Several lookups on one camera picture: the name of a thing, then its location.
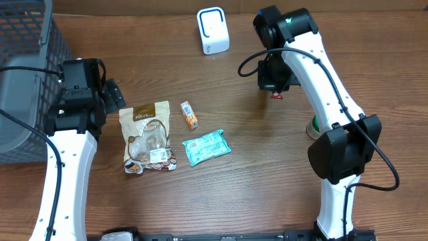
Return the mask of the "red snack bar packet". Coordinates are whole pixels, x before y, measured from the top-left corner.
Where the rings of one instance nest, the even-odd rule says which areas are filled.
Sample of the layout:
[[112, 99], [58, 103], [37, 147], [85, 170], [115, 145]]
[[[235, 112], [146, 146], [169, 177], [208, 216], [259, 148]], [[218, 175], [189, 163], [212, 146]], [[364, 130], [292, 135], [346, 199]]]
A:
[[283, 96], [278, 92], [272, 92], [271, 98], [273, 99], [282, 99]]

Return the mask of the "beige snack bag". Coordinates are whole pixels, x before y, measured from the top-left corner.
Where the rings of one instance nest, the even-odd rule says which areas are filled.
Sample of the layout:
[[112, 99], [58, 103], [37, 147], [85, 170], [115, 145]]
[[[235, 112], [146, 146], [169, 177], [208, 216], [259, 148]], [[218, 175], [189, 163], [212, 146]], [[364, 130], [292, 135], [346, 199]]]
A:
[[169, 101], [153, 102], [119, 111], [126, 143], [124, 170], [141, 174], [144, 170], [174, 171], [177, 158], [171, 149]]

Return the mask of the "orange small box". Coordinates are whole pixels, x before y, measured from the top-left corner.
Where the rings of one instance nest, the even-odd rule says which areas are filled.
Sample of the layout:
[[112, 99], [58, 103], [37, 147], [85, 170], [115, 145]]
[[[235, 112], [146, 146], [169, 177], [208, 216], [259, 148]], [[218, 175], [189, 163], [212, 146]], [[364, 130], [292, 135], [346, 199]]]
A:
[[194, 130], [198, 127], [198, 120], [193, 112], [193, 109], [188, 101], [181, 103], [181, 109], [183, 116], [191, 130]]

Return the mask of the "teal wet wipes pack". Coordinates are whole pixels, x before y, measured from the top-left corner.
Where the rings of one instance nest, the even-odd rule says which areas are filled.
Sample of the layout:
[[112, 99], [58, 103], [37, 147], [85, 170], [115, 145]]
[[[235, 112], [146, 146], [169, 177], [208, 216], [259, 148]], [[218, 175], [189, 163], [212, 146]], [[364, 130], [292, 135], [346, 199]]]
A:
[[227, 141], [223, 137], [223, 132], [223, 129], [218, 129], [202, 137], [183, 141], [191, 167], [231, 152]]

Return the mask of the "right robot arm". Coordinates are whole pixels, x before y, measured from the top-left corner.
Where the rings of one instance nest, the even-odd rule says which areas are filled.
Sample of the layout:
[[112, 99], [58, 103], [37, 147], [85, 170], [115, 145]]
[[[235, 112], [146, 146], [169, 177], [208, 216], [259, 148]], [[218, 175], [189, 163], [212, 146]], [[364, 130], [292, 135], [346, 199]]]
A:
[[307, 9], [281, 13], [272, 5], [258, 11], [253, 27], [269, 50], [258, 62], [259, 88], [279, 98], [299, 85], [315, 112], [307, 126], [315, 140], [308, 159], [321, 179], [321, 206], [312, 239], [375, 240], [374, 232], [354, 228], [352, 206], [355, 185], [381, 133], [379, 118], [366, 116], [343, 87]]

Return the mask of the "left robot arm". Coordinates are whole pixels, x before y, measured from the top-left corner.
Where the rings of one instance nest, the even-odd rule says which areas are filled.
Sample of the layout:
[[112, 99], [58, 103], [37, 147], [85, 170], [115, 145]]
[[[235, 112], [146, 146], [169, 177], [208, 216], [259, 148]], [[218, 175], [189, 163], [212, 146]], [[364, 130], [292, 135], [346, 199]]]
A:
[[102, 126], [126, 104], [102, 60], [67, 60], [60, 70], [63, 86], [43, 117], [47, 169], [31, 240], [86, 240], [89, 174]]

